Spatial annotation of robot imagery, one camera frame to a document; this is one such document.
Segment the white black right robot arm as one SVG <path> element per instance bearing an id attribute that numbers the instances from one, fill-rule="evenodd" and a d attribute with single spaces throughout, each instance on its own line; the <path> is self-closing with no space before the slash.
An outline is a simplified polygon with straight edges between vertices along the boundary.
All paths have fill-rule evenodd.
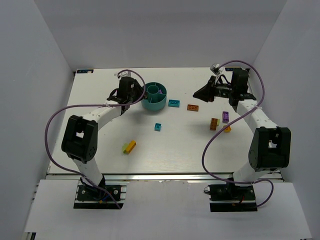
<path id="1" fill-rule="evenodd" d="M 222 179 L 222 185 L 210 187 L 209 193 L 213 195 L 213 201 L 242 201 L 245 194 L 250 192 L 250 186 L 262 182 L 261 176 L 289 165 L 291 131 L 275 124 L 260 108 L 262 102 L 248 91 L 250 75 L 246 69 L 233 68 L 230 81 L 223 81 L 223 71 L 214 69 L 213 72 L 214 75 L 193 97 L 206 103 L 213 102 L 215 98 L 228 99 L 229 105 L 239 117 L 228 122 L 210 142 L 239 120 L 246 122 L 253 138 L 248 151 L 248 161 L 229 178 Z"/>

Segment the purple long lego brick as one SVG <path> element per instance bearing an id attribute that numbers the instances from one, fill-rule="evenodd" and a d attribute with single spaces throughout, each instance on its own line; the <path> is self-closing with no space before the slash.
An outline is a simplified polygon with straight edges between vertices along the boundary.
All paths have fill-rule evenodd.
<path id="1" fill-rule="evenodd" d="M 222 122 L 223 123 L 229 123 L 230 117 L 229 117 L 229 112 L 228 111 L 223 111 L 222 112 Z"/>

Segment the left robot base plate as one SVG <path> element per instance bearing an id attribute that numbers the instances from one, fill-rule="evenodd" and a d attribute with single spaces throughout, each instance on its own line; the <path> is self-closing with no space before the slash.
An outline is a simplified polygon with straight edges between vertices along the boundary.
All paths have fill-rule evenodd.
<path id="1" fill-rule="evenodd" d="M 120 210 L 126 199 L 127 185 L 105 183 L 105 189 L 111 194 L 118 206 L 104 191 L 87 187 L 78 181 L 73 208 L 83 210 Z"/>

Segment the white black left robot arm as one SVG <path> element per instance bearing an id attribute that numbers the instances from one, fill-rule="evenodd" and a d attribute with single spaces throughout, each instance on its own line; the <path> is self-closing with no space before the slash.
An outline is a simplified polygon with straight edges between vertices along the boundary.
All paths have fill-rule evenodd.
<path id="1" fill-rule="evenodd" d="M 95 199 L 102 199 L 106 193 L 105 178 L 95 160 L 98 150 L 98 133 L 113 119 L 123 115 L 130 104 L 146 97 L 146 86 L 130 76 L 122 76 L 118 88 L 106 99 L 104 106 L 85 115 L 69 117 L 61 149 L 76 164 L 82 174 L 81 182 Z"/>

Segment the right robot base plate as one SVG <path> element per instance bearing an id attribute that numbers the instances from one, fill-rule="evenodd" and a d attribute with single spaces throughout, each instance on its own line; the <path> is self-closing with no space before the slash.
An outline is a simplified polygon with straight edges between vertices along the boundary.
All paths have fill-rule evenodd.
<path id="1" fill-rule="evenodd" d="M 233 183 L 210 184 L 203 189 L 209 195 L 209 206 L 212 213 L 257 212 L 254 188 L 237 186 Z"/>

